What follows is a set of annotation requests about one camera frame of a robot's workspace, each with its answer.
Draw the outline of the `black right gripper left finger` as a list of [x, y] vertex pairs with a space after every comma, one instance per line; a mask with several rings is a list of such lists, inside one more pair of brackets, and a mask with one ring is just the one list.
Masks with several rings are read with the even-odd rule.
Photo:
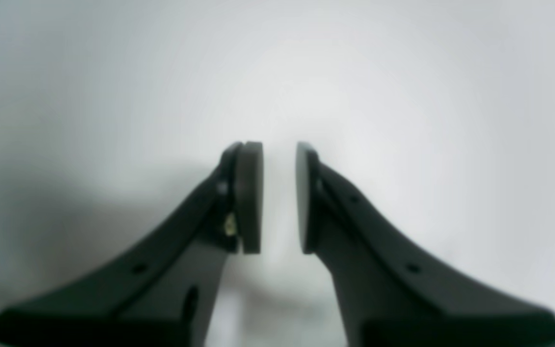
[[236, 142], [129, 251], [0, 314], [12, 347], [201, 347], [227, 257], [261, 250], [262, 143]]

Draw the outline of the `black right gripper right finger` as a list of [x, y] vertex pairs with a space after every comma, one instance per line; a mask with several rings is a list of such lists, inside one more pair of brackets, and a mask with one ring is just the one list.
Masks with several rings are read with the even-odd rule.
[[307, 142], [300, 243], [330, 272], [349, 347], [555, 347], [555, 313], [455, 270], [405, 237]]

